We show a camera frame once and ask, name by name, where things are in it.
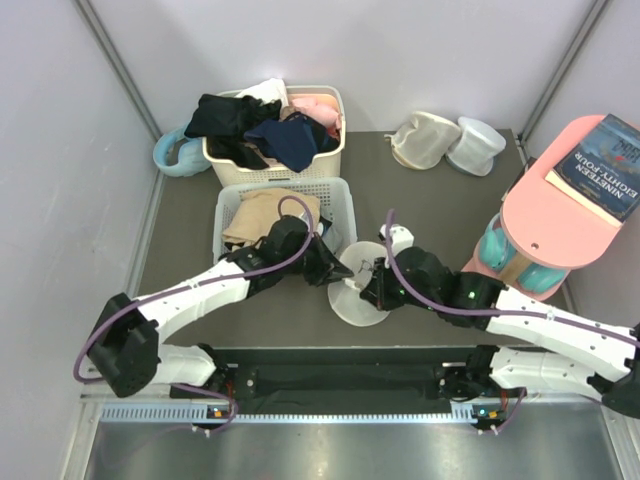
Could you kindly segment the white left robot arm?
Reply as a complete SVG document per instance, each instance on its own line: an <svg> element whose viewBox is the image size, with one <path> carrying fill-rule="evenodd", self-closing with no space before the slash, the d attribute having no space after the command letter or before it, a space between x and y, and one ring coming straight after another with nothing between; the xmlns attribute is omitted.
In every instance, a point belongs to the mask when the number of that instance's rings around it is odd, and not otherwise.
<svg viewBox="0 0 640 480"><path fill-rule="evenodd" d="M121 293L105 304L89 337L88 359L119 398L149 385L185 384L205 396L226 387L227 374L204 345L167 344L174 333L226 305L242 302L299 275L310 286L350 278L343 265L308 224L286 215L254 246L238 248L209 270L156 294Z"/></svg>

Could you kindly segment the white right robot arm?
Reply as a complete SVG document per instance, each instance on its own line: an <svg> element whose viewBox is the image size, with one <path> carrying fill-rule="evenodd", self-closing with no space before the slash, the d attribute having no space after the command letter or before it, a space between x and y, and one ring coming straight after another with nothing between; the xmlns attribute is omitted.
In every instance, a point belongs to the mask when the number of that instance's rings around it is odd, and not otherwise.
<svg viewBox="0 0 640 480"><path fill-rule="evenodd" d="M476 347L464 369L474 393L559 390L638 418L638 328L580 317L477 272L453 272L398 224L382 226L379 237L385 252L374 261L362 300L381 311L424 308L456 327L536 346L535 352Z"/></svg>

